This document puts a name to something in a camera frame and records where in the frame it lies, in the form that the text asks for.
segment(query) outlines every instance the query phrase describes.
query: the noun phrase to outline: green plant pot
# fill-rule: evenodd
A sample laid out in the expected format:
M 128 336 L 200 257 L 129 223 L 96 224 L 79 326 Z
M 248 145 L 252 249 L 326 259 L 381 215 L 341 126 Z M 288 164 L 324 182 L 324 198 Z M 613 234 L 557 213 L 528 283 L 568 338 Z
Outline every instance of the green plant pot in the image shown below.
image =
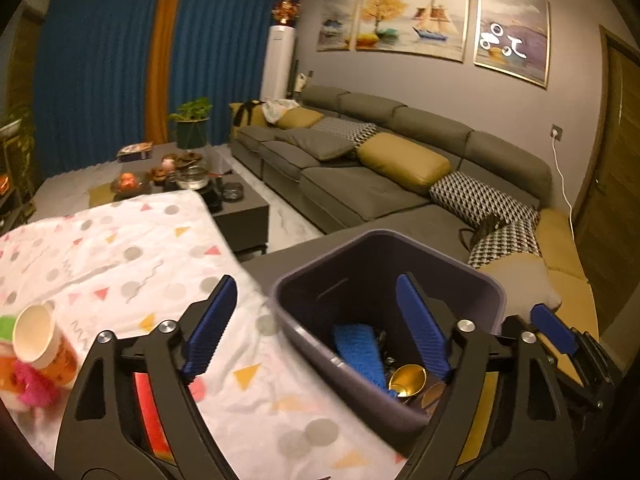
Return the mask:
M 207 145 L 208 119 L 175 123 L 175 142 L 181 150 L 194 150 Z

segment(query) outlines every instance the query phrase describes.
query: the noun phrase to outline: wall outlet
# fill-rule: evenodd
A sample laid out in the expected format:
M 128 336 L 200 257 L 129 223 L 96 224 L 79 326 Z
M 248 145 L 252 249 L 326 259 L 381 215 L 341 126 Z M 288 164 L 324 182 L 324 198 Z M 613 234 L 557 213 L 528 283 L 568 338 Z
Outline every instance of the wall outlet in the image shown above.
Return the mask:
M 555 124 L 551 125 L 551 133 L 549 133 L 551 137 L 560 142 L 562 140 L 562 128 Z

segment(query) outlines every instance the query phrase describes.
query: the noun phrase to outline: framed painting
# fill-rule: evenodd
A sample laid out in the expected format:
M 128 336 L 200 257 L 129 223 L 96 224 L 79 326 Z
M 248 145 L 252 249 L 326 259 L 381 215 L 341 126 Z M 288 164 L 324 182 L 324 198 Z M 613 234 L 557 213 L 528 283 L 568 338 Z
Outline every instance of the framed painting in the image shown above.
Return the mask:
M 546 89 L 550 32 L 546 0 L 478 0 L 474 63 Z
M 348 50 L 358 0 L 324 0 L 316 50 Z
M 357 50 L 463 62 L 469 0 L 363 0 Z

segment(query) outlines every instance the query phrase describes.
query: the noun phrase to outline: houndstooth pillow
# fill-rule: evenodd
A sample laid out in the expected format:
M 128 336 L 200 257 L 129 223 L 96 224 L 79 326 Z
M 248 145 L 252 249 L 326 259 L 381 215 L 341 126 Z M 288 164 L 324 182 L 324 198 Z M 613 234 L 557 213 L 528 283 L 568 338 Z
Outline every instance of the houndstooth pillow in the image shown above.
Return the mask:
M 355 149 L 378 132 L 378 128 L 374 123 L 354 123 L 353 121 L 335 117 L 320 119 L 312 126 L 312 129 L 349 139 L 354 147 L 354 150 L 347 154 L 349 158 L 356 158 Z
M 522 218 L 501 227 L 480 240 L 469 255 L 468 264 L 476 269 L 513 253 L 540 255 L 535 224 Z
M 429 190 L 431 199 L 450 213 L 478 229 L 482 220 L 493 213 L 507 224 L 529 219 L 538 224 L 538 212 L 484 182 L 460 171 L 449 173 Z

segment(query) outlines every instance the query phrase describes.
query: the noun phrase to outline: painted yellow tree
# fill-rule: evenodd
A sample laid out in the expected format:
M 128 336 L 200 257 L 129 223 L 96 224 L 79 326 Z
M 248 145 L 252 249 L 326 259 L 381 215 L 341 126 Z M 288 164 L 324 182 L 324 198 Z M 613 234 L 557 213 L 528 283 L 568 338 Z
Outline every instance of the painted yellow tree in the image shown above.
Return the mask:
M 402 0 L 367 0 L 360 17 L 365 22 L 375 22 L 374 32 L 377 34 L 380 22 L 397 18 L 406 8 L 407 4 Z

